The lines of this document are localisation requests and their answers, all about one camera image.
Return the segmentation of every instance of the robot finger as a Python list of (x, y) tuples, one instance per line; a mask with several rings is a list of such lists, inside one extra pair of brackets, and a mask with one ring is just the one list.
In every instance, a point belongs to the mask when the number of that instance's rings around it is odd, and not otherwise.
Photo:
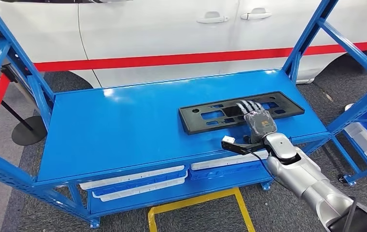
[(262, 105), (260, 105), (259, 103), (251, 101), (251, 100), (248, 100), (248, 103), (250, 103), (254, 111), (261, 110)]
[(258, 102), (255, 102), (257, 106), (259, 106), (259, 110), (265, 110), (262, 106), (262, 104), (258, 103)]
[(249, 112), (254, 111), (253, 107), (245, 100), (241, 100), (241, 102), (246, 106), (246, 108), (249, 110)]
[(243, 107), (242, 104), (240, 103), (236, 103), (236, 105), (240, 108), (240, 110), (242, 110), (242, 113), (245, 115), (248, 113), (248, 111), (245, 109), (245, 107)]

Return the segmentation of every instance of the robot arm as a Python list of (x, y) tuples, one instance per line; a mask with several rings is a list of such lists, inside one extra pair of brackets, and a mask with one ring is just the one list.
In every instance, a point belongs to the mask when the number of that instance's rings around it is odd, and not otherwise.
[(236, 144), (227, 136), (222, 147), (238, 154), (247, 154), (265, 148), (268, 169), (298, 198), (303, 199), (317, 215), (328, 232), (367, 232), (367, 207), (357, 203), (336, 187), (321, 173), (320, 167), (300, 148), (295, 147), (282, 133), (268, 111), (256, 102), (238, 104), (251, 128), (249, 145)]

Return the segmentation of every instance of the blue shelf surface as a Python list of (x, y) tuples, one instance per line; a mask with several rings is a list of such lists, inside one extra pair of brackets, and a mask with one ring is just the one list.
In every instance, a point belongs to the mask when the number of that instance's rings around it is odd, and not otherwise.
[(261, 167), (250, 172), (239, 172), (214, 178), (199, 180), (190, 180), (190, 178), (186, 178), (185, 183), (180, 185), (107, 202), (102, 202), (99, 198), (94, 198), (91, 193), (89, 193), (88, 210), (90, 214), (92, 214), (91, 217), (100, 217), (111, 213), (177, 201), (232, 187), (241, 187), (270, 180), (272, 180), (272, 178), (266, 170)]
[(120, 176), (235, 155), (221, 139), (241, 139), (247, 126), (188, 135), (180, 107), (281, 91), (305, 113), (276, 119), (294, 143), (329, 135), (282, 70), (222, 74), (56, 94), (38, 184)]

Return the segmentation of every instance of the blue metal shelf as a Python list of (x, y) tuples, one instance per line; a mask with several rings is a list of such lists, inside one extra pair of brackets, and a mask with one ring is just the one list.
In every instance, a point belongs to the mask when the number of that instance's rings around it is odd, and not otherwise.
[(92, 216), (100, 217), (115, 212), (148, 207), (160, 203), (172, 202), (203, 195), (209, 192), (269, 182), (271, 180), (272, 179), (266, 170), (259, 168), (252, 172), (229, 174), (211, 179), (206, 178), (200, 180), (189, 180), (189, 178), (187, 178), (185, 183), (181, 185), (124, 197), (108, 202), (102, 202), (100, 199), (94, 198), (91, 194), (89, 194), (88, 210)]
[[(302, 115), (277, 119), (279, 132), (300, 143), (329, 136), (282, 70), (56, 94), (37, 181), (91, 178), (101, 171), (125, 175), (234, 155), (222, 150), (220, 141), (225, 135), (242, 139), (249, 134), (246, 125), (188, 135), (178, 109), (273, 91), (282, 91), (305, 109)], [(57, 160), (67, 168), (57, 169)]]
[[(250, 133), (246, 126), (187, 135), (178, 108), (281, 91), (306, 111), (277, 119), (279, 132), (294, 144), (308, 143), (303, 149), (307, 154), (332, 140), (356, 172), (346, 176), (352, 185), (366, 176), (367, 170), (359, 170), (335, 135), (367, 114), (367, 94), (324, 127), (295, 86), (300, 58), (319, 29), (367, 69), (367, 56), (326, 21), (337, 1), (321, 1), (282, 69), (58, 94), (52, 92), (0, 18), (0, 65), (5, 58), (11, 62), (18, 81), (32, 93), (48, 130), (39, 176), (33, 178), (0, 158), (0, 181), (89, 222), (91, 228), (99, 226), (103, 215), (235, 186), (261, 183), (269, 190), (272, 179), (259, 167), (212, 179), (187, 178), (182, 185), (108, 202), (89, 195), (86, 209), (77, 184), (231, 156), (233, 153), (221, 149), (220, 141), (225, 135), (241, 139)], [(69, 187), (72, 200), (53, 190), (62, 185)]]

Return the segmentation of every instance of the car door handle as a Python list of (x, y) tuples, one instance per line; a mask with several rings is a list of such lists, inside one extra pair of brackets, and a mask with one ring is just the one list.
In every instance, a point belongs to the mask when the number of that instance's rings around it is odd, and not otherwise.
[(258, 7), (254, 8), (250, 13), (244, 13), (240, 15), (241, 19), (251, 20), (251, 19), (261, 19), (272, 16), (272, 13), (267, 12), (265, 8)]
[(198, 23), (223, 23), (229, 20), (228, 16), (221, 16), (217, 11), (209, 11), (205, 13), (203, 18), (198, 18)]

